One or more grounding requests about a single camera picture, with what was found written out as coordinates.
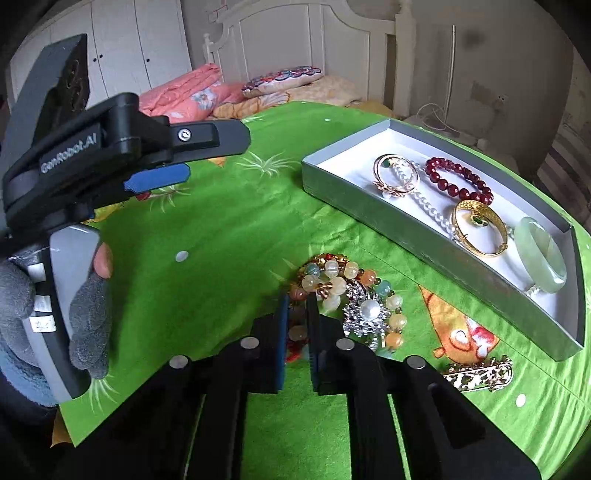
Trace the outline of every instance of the black sleeve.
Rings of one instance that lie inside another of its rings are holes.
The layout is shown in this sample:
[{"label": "black sleeve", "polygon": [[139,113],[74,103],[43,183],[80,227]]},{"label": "black sleeve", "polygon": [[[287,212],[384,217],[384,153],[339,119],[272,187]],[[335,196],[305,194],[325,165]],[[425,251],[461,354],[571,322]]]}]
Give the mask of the black sleeve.
[{"label": "black sleeve", "polygon": [[51,448],[56,408],[21,395],[0,372],[0,465],[2,479],[47,480],[56,462],[73,447]]}]

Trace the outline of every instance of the white wardrobe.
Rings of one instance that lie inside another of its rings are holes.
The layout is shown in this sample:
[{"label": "white wardrobe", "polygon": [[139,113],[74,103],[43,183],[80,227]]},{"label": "white wardrobe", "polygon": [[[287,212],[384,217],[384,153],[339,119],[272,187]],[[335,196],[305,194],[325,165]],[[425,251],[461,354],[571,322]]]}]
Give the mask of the white wardrobe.
[{"label": "white wardrobe", "polygon": [[143,93],[191,70],[180,0],[82,0],[36,28],[10,62],[16,101],[41,50],[88,35],[88,106],[117,93]]}]

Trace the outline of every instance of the gray glove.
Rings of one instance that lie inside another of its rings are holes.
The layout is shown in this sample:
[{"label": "gray glove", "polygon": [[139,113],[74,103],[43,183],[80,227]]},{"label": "gray glove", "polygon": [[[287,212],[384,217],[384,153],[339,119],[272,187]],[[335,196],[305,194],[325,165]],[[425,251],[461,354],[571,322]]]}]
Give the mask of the gray glove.
[{"label": "gray glove", "polygon": [[[30,400],[53,406],[57,402],[22,325],[34,308],[35,286],[26,273],[26,266],[37,262],[32,257],[25,254],[0,263],[0,370]],[[88,370],[92,378],[101,379],[108,372],[111,295],[107,280],[97,272],[110,276],[110,266],[108,275],[104,268],[95,267],[70,304],[70,361],[74,367]]]}]

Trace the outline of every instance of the cartoon print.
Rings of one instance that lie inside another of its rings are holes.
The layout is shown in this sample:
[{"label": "cartoon print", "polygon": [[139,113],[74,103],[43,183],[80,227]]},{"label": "cartoon print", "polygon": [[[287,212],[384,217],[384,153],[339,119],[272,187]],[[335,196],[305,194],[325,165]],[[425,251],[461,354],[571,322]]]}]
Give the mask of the cartoon print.
[{"label": "cartoon print", "polygon": [[499,343],[496,335],[452,307],[426,288],[420,287],[433,328],[441,347],[433,351],[436,358],[443,355],[461,365],[484,360]]}]

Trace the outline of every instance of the white label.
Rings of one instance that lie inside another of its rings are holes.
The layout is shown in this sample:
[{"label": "white label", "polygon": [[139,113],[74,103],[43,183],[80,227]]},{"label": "white label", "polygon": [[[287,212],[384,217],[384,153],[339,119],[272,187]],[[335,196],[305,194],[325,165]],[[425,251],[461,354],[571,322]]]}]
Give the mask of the white label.
[{"label": "white label", "polygon": [[27,267],[27,273],[29,274],[29,277],[31,277],[31,280],[33,280],[33,283],[39,283],[47,280],[47,277],[45,276],[45,267],[42,263],[29,265]]},{"label": "white label", "polygon": [[56,331],[56,321],[53,315],[45,315],[43,317],[29,317],[31,328],[34,333],[47,333]]},{"label": "white label", "polygon": [[35,295],[36,312],[51,313],[51,297],[49,295]]}]

